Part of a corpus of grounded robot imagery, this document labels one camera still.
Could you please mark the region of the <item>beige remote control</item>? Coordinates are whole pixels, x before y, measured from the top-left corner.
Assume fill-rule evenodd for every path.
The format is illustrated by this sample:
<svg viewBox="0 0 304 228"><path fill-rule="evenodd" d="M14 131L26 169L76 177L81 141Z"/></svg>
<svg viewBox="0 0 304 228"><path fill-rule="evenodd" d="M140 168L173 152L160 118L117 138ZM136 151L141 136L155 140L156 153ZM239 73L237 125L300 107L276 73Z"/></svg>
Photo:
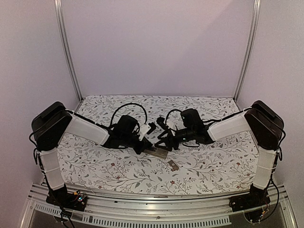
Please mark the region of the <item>beige remote control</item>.
<svg viewBox="0 0 304 228"><path fill-rule="evenodd" d="M162 159L166 159L166 157L168 155L167 150L157 148L157 147L151 147L151 148L145 149L143 152L146 154L155 156L155 157L162 158Z"/></svg>

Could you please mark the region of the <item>beige battery cover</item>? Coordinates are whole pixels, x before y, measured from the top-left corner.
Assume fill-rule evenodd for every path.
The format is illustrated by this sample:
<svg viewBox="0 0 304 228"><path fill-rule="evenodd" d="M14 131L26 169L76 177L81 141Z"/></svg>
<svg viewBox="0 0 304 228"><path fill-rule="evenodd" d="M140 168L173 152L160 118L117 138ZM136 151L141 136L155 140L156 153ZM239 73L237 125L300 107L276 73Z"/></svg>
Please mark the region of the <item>beige battery cover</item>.
<svg viewBox="0 0 304 228"><path fill-rule="evenodd" d="M173 160L168 161L168 164L171 166L172 171L178 171L179 170L178 165Z"/></svg>

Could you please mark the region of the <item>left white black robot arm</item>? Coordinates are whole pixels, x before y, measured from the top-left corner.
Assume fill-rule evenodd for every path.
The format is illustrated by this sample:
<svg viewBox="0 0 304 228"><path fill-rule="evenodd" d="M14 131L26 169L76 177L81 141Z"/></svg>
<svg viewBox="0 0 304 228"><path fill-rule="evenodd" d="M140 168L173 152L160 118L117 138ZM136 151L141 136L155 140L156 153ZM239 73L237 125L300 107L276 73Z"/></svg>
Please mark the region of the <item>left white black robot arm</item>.
<svg viewBox="0 0 304 228"><path fill-rule="evenodd" d="M104 126L66 109L61 102L54 102L36 116L31 128L29 140L35 145L35 162L46 178L53 200L60 206L67 206L71 201L57 158L57 148L64 134L73 134L108 149L132 148L136 154L141 154L152 148L145 136L154 130L151 124L139 125L129 115L122 115L117 123Z"/></svg>

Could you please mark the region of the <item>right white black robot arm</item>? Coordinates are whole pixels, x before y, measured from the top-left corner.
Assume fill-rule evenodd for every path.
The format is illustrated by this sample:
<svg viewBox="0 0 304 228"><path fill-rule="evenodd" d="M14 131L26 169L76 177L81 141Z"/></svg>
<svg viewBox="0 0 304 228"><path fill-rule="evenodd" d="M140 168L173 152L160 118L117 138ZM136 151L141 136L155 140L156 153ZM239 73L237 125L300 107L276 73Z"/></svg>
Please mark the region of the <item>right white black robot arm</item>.
<svg viewBox="0 0 304 228"><path fill-rule="evenodd" d="M167 118L159 117L157 124L163 129L158 136L157 148L177 150L181 143L195 141L198 144L212 144L225 137L241 132L250 132L259 154L256 176L249 193L232 197L232 206L256 207L269 203L267 188L273 180L277 162L282 160L281 143L285 139L284 121L264 102L255 101L249 108L218 120L203 121L196 109L180 112L183 129L174 129L167 124Z"/></svg>

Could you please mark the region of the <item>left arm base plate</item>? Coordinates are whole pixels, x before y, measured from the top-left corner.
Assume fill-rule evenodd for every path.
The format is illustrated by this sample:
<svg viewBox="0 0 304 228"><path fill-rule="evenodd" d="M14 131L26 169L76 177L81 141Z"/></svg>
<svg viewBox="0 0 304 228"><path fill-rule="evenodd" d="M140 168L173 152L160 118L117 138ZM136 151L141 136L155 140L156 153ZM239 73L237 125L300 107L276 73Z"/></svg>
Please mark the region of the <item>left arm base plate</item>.
<svg viewBox="0 0 304 228"><path fill-rule="evenodd" d="M87 204L87 194L80 191L69 193L67 190L49 191L46 203L62 207L64 209L72 209L77 211L85 211Z"/></svg>

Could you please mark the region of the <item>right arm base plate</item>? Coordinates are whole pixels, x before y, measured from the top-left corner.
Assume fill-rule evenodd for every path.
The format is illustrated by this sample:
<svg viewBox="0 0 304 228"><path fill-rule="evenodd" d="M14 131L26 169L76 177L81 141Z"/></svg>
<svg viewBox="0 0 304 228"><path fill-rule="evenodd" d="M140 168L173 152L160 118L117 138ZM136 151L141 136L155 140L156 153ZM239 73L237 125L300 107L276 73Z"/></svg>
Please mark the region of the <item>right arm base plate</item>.
<svg viewBox="0 0 304 228"><path fill-rule="evenodd" d="M268 194L260 193L248 193L234 196L229 199L229 206L232 208L233 212L259 207L269 203L270 197Z"/></svg>

